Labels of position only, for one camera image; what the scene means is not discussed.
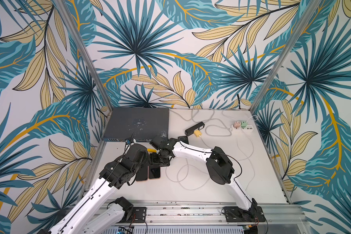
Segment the phone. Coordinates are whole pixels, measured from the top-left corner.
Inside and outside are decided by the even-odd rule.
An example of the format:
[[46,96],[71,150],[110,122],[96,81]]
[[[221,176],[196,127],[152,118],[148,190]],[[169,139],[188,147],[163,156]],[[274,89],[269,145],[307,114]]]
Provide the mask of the phone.
[[149,179],[159,179],[161,177],[161,167],[158,165],[149,166]]
[[149,177],[149,165],[144,164],[140,167],[136,174],[136,181],[142,182],[142,181],[147,181]]
[[187,136],[180,136],[177,138],[179,142],[181,142],[183,145],[189,144],[189,139]]

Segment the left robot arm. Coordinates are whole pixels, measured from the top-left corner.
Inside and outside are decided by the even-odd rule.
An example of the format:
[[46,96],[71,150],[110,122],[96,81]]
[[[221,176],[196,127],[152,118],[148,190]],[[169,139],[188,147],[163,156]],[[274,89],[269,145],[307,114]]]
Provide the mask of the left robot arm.
[[128,183],[139,171],[149,154],[141,144],[125,145],[124,153],[105,165],[90,190],[75,207],[51,228],[41,229],[39,234],[100,234],[110,226],[124,220],[133,213],[133,204],[124,197],[117,198],[112,206],[94,218],[96,212]]

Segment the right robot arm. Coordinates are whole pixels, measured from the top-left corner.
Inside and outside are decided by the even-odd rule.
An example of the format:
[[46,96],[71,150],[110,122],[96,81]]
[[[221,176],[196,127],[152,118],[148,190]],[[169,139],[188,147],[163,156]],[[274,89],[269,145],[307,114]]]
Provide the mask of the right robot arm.
[[257,202],[238,182],[233,163],[221,148],[200,148],[175,138],[154,138],[150,141],[150,145],[157,151],[150,154],[150,164],[169,167],[171,159],[174,158],[200,161],[206,165],[210,179],[223,185],[234,198],[239,212],[246,213],[250,218],[256,217]]

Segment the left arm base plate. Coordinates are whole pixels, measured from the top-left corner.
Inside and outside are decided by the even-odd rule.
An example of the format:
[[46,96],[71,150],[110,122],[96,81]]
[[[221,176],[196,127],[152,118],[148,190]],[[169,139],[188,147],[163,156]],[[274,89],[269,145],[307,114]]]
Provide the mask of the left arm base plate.
[[123,217],[116,223],[145,223],[147,215],[147,207],[133,207],[128,211],[124,211]]

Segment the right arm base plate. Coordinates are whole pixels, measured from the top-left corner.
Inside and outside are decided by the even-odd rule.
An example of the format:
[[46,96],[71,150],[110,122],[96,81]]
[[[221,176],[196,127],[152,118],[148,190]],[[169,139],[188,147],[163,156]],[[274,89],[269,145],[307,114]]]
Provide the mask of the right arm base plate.
[[261,223],[266,222],[264,212],[260,206],[257,206],[254,213],[242,210],[238,207],[227,206],[222,208],[222,214],[225,216],[226,222],[232,223]]

